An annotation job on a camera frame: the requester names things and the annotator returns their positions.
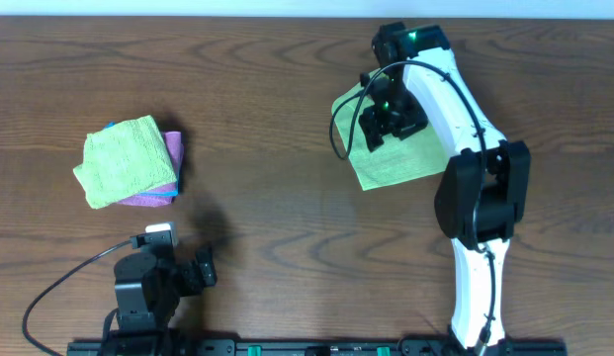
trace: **white wall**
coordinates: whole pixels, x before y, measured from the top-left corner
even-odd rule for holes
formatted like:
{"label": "white wall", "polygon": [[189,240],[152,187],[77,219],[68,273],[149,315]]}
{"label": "white wall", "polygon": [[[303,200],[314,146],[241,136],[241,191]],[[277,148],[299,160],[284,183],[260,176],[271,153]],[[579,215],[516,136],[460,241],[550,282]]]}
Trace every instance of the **white wall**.
{"label": "white wall", "polygon": [[614,0],[0,0],[0,15],[614,19]]}

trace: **wood grain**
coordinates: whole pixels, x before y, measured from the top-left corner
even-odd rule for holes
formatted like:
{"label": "wood grain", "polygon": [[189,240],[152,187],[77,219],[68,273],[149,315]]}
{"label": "wood grain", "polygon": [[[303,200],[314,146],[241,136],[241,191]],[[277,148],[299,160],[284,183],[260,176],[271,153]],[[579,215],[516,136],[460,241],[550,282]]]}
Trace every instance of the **wood grain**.
{"label": "wood grain", "polygon": [[[0,18],[0,355],[37,353],[20,323],[42,289],[163,221],[179,224],[182,257],[216,246],[219,285],[173,320],[193,334],[443,332],[454,258],[432,209],[440,175],[362,192],[327,142],[330,106],[376,66],[385,21]],[[407,23],[426,22],[447,33],[486,115],[533,154],[505,328],[613,355],[614,22]],[[185,133],[184,194],[92,211],[71,172],[85,135],[145,114]],[[129,252],[52,292],[33,335],[60,351],[97,337]]]}

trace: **green cloth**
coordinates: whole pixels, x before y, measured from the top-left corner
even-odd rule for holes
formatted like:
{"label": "green cloth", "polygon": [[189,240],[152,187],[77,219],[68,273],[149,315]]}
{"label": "green cloth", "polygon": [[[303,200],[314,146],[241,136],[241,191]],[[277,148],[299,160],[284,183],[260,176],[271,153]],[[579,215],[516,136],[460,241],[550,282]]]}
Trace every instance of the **green cloth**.
{"label": "green cloth", "polygon": [[[331,112],[360,90],[363,88],[357,83],[348,93],[335,100]],[[358,101],[359,98],[348,102],[335,117],[335,124],[345,148],[348,147],[350,123]],[[359,115],[373,104],[368,96],[364,98]],[[449,157],[445,154],[438,135],[431,125],[404,140],[387,134],[384,136],[384,144],[371,153],[357,118],[353,133],[353,149],[349,159],[362,189],[369,190],[443,172]]]}
{"label": "green cloth", "polygon": [[83,162],[73,173],[93,209],[177,180],[151,116],[87,134]]}

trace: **folded green cloth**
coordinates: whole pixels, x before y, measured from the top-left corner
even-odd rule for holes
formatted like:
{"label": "folded green cloth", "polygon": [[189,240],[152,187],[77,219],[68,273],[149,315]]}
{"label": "folded green cloth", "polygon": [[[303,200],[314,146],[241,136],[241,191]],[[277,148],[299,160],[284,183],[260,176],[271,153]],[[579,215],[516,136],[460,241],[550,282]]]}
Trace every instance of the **folded green cloth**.
{"label": "folded green cloth", "polygon": [[[334,112],[344,100],[363,90],[357,83],[348,93],[339,97],[333,103]],[[354,99],[344,105],[335,117],[335,124],[348,147],[348,135],[353,112],[359,99]],[[374,102],[367,96],[359,111],[361,115],[365,108]],[[357,173],[357,178],[363,190],[385,187],[412,179],[443,172],[449,157],[431,125],[404,140],[399,140],[391,134],[384,136],[384,144],[372,153],[368,150],[366,137],[359,126],[359,118],[353,134],[353,149],[350,152],[350,162]]]}
{"label": "folded green cloth", "polygon": [[87,134],[83,162],[73,173],[93,209],[177,180],[151,116]]}

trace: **stack of cloths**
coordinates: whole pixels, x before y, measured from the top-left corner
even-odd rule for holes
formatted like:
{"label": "stack of cloths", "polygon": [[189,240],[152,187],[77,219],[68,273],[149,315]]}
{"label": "stack of cloths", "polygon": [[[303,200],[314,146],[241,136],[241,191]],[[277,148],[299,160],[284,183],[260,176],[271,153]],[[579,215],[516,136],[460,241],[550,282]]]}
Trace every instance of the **stack of cloths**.
{"label": "stack of cloths", "polygon": [[87,134],[83,163],[73,172],[93,209],[159,207],[179,194],[182,159],[181,133],[160,133],[146,116]]}

